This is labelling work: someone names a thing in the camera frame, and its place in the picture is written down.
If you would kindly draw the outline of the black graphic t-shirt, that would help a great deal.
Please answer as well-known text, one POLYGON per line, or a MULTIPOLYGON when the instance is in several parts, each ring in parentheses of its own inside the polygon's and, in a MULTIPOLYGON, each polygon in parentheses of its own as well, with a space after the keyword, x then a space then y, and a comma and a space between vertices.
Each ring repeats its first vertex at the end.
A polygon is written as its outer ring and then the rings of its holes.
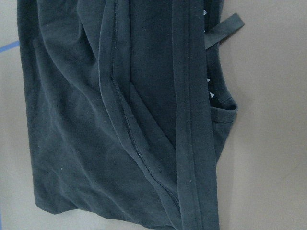
POLYGON ((35 204, 154 230, 220 228, 216 165, 237 115, 221 0, 19 0, 35 204))

